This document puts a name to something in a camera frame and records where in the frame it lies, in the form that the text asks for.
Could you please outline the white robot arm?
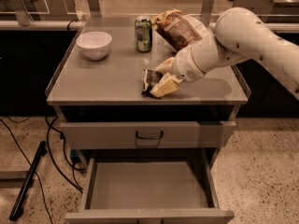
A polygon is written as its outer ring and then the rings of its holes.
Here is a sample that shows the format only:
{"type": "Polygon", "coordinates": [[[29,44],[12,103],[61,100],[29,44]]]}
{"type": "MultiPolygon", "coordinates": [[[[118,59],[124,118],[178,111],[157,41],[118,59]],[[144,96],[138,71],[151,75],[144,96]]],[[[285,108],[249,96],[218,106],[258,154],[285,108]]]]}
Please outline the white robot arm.
{"type": "Polygon", "coordinates": [[[246,60],[259,63],[293,96],[299,90],[299,46],[275,35],[251,11],[229,8],[215,27],[180,10],[167,10],[152,20],[154,30],[176,51],[155,68],[162,77],[149,93],[157,98],[177,91],[211,70],[246,60]]]}

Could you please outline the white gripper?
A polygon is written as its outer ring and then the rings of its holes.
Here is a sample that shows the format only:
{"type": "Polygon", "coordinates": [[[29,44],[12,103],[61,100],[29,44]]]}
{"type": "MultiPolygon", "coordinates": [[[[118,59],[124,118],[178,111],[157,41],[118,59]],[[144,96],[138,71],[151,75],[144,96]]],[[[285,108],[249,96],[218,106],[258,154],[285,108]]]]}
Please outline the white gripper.
{"type": "Polygon", "coordinates": [[[155,68],[155,71],[163,74],[162,79],[149,92],[156,98],[177,91],[183,80],[194,82],[205,76],[196,66],[190,49],[180,50],[175,58],[170,57],[163,63],[160,63],[155,68]]]}

